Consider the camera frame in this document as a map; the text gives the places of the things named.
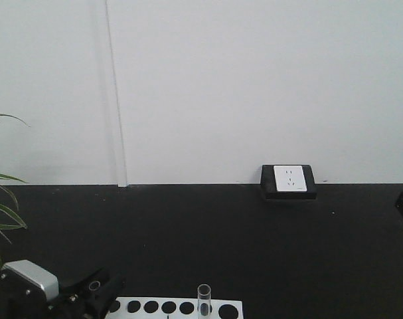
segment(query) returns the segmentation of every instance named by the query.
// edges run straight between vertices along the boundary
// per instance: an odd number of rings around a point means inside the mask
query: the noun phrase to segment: electrical outlet
[[[315,199],[317,195],[310,165],[263,165],[260,189],[266,201]]]
[[[277,191],[307,191],[301,165],[275,165],[274,173]]]

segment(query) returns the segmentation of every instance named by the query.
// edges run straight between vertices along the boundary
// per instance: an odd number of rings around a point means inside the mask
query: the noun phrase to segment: white outlet
[[[301,165],[275,165],[274,173],[277,191],[307,191]]]

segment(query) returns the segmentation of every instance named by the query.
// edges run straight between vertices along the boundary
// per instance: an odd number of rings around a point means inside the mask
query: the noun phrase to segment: white wall
[[[403,1],[109,4],[130,183],[403,183]]]
[[[310,163],[320,183],[403,183],[402,0],[108,5],[120,109],[104,0],[0,0],[0,112],[31,125],[2,119],[0,171],[257,183]]]
[[[0,112],[31,126],[0,119],[0,172],[123,181],[109,49],[104,0],[0,0]]]

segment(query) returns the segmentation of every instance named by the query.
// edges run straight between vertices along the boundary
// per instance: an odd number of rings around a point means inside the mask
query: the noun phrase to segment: glass test tube
[[[211,312],[211,288],[207,284],[201,284],[198,288],[198,295],[199,295],[199,303],[198,303],[198,313],[199,319],[210,319],[210,312]]]

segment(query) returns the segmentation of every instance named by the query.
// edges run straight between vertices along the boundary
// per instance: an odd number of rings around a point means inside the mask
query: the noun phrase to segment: black tabletop
[[[266,203],[258,185],[19,186],[27,230],[0,239],[73,282],[104,266],[124,296],[242,300],[244,317],[403,318],[403,185],[319,185]]]

